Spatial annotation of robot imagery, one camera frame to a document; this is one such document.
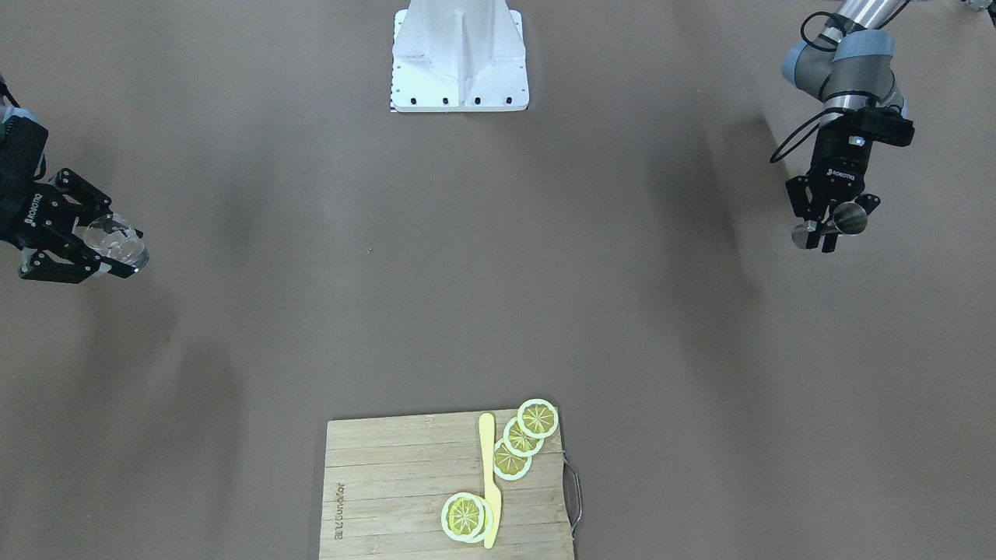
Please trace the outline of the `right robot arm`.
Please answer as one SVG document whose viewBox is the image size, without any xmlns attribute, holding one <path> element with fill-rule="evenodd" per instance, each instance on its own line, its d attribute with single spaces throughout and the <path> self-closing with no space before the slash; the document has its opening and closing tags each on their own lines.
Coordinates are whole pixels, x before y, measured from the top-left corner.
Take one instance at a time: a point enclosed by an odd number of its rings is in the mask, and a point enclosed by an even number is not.
<svg viewBox="0 0 996 560">
<path fill-rule="evenodd" d="M 110 196 L 75 171 L 45 181 L 47 130 L 2 85 L 1 239 L 20 251 L 19 275 L 79 284 L 145 268 L 143 233 L 110 208 Z"/>
</svg>

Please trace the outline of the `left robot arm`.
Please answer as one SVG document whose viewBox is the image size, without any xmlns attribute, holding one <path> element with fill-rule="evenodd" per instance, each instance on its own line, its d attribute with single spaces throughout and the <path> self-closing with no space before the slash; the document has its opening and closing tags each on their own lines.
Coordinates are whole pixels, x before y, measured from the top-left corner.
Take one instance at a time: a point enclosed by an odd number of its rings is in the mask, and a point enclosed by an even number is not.
<svg viewBox="0 0 996 560">
<path fill-rule="evenodd" d="M 881 204 L 865 191 L 875 143 L 904 148 L 914 138 L 907 100 L 894 77 L 893 37 L 886 24 L 903 1 L 847 1 L 825 15 L 815 38 L 804 37 L 782 64 L 784 78 L 822 104 L 801 128 L 815 137 L 807 173 L 786 183 L 801 223 L 794 245 L 835 251 L 840 236 L 867 227 Z"/>
</svg>

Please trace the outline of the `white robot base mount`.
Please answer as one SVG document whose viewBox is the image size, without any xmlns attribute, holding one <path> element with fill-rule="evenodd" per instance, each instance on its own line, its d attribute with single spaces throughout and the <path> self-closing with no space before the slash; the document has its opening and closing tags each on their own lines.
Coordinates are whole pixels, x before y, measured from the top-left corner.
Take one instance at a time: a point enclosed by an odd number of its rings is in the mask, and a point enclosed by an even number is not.
<svg viewBox="0 0 996 560">
<path fill-rule="evenodd" d="M 524 22 L 505 1 L 412 1 L 394 15 L 389 107 L 399 113 L 523 111 Z"/>
</svg>

